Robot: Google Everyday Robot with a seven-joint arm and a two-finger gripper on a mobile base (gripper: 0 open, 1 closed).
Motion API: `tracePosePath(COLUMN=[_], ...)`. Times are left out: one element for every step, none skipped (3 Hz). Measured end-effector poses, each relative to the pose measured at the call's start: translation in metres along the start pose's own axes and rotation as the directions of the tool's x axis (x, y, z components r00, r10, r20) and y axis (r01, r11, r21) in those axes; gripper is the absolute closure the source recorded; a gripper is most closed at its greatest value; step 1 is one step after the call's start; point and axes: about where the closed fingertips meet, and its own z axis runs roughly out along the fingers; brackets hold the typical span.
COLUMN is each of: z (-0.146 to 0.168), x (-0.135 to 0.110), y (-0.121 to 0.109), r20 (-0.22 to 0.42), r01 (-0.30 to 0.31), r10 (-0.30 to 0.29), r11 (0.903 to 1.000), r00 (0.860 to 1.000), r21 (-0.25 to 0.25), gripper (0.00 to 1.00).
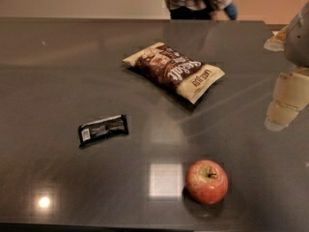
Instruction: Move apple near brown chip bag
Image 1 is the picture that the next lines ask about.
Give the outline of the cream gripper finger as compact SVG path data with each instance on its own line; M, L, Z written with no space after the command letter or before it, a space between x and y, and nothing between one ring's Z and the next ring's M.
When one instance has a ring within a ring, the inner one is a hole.
M288 27L283 27L280 31L275 33L271 38L269 38L265 44L264 48L270 51L283 51L284 42L286 40Z
M270 131L285 129L309 103L309 69L281 72L276 79L265 126Z

